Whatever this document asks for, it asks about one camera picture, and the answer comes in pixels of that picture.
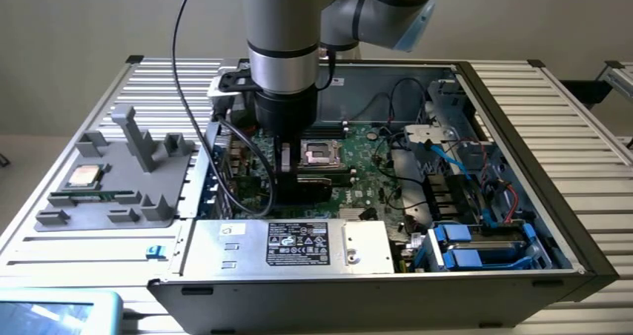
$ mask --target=aluminum extrusion table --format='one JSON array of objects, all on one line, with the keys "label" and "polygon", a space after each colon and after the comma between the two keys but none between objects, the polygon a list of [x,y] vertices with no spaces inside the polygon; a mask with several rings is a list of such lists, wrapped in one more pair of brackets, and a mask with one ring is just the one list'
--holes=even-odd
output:
[{"label": "aluminum extrusion table", "polygon": [[[545,67],[526,61],[471,61],[510,122],[561,194],[605,252],[621,280],[580,303],[557,303],[514,329],[437,331],[433,334],[630,334],[633,331],[633,155],[618,143]],[[208,123],[207,88],[219,69],[236,60],[182,59],[178,69],[200,126]],[[633,74],[633,64],[628,74]],[[99,129],[110,140],[123,133],[108,113],[134,104],[136,121],[155,139],[168,132],[195,140],[171,78],[168,59],[126,64],[79,132]],[[0,284],[110,289],[124,299],[127,334],[183,334],[146,289],[156,274],[182,266],[183,235],[192,220],[163,229],[37,233],[35,213],[65,175],[77,152],[77,133],[0,236]],[[192,165],[188,170],[192,176]],[[187,200],[180,214],[190,213]],[[166,260],[147,260],[146,249],[167,247]]]}]

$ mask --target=robotic arm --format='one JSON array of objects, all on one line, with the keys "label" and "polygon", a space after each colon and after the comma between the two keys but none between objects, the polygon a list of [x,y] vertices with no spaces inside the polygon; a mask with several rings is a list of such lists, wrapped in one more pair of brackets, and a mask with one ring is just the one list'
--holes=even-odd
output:
[{"label": "robotic arm", "polygon": [[298,183],[300,134],[317,119],[318,48],[367,42],[411,51],[433,13],[430,0],[243,0],[259,124],[275,136],[278,202],[317,194]]}]

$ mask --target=motherboard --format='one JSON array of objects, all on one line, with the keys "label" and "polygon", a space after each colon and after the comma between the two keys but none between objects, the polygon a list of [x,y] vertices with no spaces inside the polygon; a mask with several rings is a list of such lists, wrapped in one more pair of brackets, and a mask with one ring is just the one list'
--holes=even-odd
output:
[{"label": "motherboard", "polygon": [[[398,189],[398,181],[386,177],[374,163],[374,155],[385,156],[387,149],[381,142],[379,127],[350,125],[343,139],[302,140],[300,178],[325,178],[333,181],[329,202],[315,205],[287,205],[268,215],[270,219],[359,219],[359,215],[385,221],[391,239],[399,239],[398,228],[402,223],[402,210],[387,206],[387,197]],[[272,137],[259,130],[251,137],[268,160],[274,160]],[[267,182],[264,168],[240,142],[231,143],[231,170],[234,186],[244,205],[260,208],[267,201]],[[394,174],[393,167],[382,167]],[[402,208],[402,200],[394,193],[390,202]],[[240,213],[236,219],[248,219]]]}]

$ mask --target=connector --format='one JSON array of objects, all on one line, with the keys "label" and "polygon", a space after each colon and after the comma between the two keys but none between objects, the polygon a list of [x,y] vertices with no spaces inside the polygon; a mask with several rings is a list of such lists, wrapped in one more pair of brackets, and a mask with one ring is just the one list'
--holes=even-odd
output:
[{"label": "connector", "polygon": [[212,103],[214,103],[214,121],[218,121],[216,116],[226,119],[228,110],[234,107],[235,96],[214,96]]}]

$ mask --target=green circuit board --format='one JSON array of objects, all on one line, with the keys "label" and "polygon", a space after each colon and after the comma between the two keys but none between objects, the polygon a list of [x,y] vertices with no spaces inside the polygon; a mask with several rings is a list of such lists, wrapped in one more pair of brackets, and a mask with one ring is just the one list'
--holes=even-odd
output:
[{"label": "green circuit board", "polygon": [[[379,189],[383,189],[386,196],[398,187],[398,182],[386,177],[375,168],[371,162],[371,156],[382,137],[370,141],[367,133],[378,134],[378,129],[369,125],[350,126],[347,138],[342,140],[310,140],[309,142],[337,141],[341,146],[342,163],[346,166],[354,166],[357,169],[355,182],[350,188],[334,188],[333,196],[329,202],[317,204],[315,206],[287,206],[278,208],[268,216],[274,219],[337,219],[339,211],[350,208],[367,209],[375,208],[379,220],[383,220],[387,226],[389,234],[397,237],[398,224],[402,222],[402,211],[387,207],[379,198]],[[272,139],[258,131],[251,137],[268,160],[274,159]],[[378,155],[385,158],[387,152],[386,144],[382,144]],[[394,174],[393,169],[383,168],[389,174]],[[250,177],[243,177],[246,168],[243,165],[238,167],[238,196],[242,202],[252,208],[260,208],[267,197],[266,189],[252,183],[252,179],[259,179],[266,172],[260,165],[250,172]],[[402,207],[402,200],[391,200],[391,205]],[[247,218],[246,214],[238,214],[236,218]]]}]

